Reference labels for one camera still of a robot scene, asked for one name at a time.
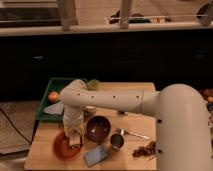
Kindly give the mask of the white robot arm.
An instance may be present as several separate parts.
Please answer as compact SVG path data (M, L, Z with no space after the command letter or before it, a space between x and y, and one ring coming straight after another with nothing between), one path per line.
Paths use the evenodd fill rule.
M161 91L89 91L74 80L60 92L66 111L83 106L145 114L156 119L157 171L213 171L211 133L204 99L173 84Z

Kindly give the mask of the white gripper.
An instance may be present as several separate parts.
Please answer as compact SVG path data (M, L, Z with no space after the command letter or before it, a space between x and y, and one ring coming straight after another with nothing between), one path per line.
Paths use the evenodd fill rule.
M82 146L82 124L83 118L63 118L65 135L69 138L69 147L78 148Z

